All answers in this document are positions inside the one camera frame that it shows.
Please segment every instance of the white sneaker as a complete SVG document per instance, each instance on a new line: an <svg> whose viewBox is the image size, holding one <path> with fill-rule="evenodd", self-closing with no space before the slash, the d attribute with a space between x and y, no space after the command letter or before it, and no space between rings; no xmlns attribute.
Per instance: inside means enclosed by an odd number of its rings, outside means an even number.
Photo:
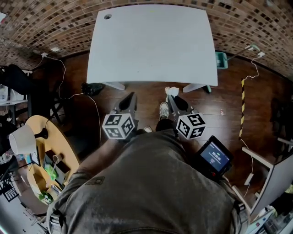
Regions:
<svg viewBox="0 0 293 234"><path fill-rule="evenodd" d="M166 102L162 102L160 105L160 119L162 117L164 117L166 119L168 119L168 117L169 117L169 107Z"/></svg>
<svg viewBox="0 0 293 234"><path fill-rule="evenodd" d="M143 130L145 130L147 133L152 132L152 128L150 126L145 126L145 128Z"/></svg>

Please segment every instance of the black and white cube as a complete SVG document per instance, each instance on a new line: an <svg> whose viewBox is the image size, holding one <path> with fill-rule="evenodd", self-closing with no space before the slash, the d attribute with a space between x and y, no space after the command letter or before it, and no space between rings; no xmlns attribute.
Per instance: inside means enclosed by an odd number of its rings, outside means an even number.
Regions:
<svg viewBox="0 0 293 234"><path fill-rule="evenodd" d="M186 139L200 137L206 128L202 114L190 114L179 116L176 129Z"/></svg>
<svg viewBox="0 0 293 234"><path fill-rule="evenodd" d="M134 127L130 114L106 115L103 122L103 129L109 139L126 139Z"/></svg>

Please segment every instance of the yellow and black striped pole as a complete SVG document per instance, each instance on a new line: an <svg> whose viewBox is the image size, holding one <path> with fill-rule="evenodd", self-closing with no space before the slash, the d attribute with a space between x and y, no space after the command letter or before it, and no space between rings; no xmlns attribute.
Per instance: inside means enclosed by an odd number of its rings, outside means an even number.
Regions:
<svg viewBox="0 0 293 234"><path fill-rule="evenodd" d="M244 96L245 96L245 92L244 92L244 81L245 81L245 79L242 78L241 79L241 88L242 88L242 113L241 113L241 125L240 125L240 132L239 132L239 140L241 140L242 129L243 129L243 122L244 122L244 106L245 106L245 102L244 102Z"/></svg>

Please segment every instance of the lamp shade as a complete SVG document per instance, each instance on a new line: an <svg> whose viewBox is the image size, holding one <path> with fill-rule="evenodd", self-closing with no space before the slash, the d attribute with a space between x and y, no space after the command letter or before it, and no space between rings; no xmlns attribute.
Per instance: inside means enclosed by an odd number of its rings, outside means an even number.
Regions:
<svg viewBox="0 0 293 234"><path fill-rule="evenodd" d="M15 154L30 154L36 151L35 135L28 125L24 125L11 133L9 142Z"/></svg>

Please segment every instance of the teal container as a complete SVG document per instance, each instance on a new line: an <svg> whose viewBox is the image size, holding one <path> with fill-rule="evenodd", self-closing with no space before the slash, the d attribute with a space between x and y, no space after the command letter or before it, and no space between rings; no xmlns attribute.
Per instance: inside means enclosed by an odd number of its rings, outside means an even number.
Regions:
<svg viewBox="0 0 293 234"><path fill-rule="evenodd" d="M216 52L217 69L227 69L227 55L223 52Z"/></svg>

